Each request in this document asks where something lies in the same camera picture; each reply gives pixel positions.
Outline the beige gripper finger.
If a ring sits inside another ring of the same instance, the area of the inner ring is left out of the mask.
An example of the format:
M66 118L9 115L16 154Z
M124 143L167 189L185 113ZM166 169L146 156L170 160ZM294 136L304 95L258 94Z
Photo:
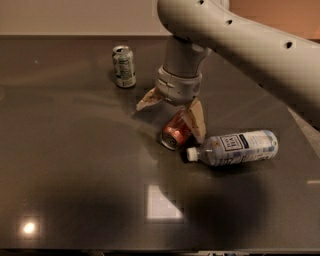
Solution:
M198 98L186 105L183 112L183 120L196 141L202 144L206 136L206 125L202 104Z
M137 103L136 110L141 111L142 109L156 105L163 100L162 95L159 93L156 87L148 91L143 98Z

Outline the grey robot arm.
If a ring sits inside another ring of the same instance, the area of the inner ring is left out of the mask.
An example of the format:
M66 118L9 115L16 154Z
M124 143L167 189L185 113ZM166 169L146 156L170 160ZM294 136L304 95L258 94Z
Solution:
M172 36L155 85L136 109L161 101L184 105L184 121L203 142L201 69L215 52L319 129L320 45L242 18L228 5L229 0L157 0L158 17Z

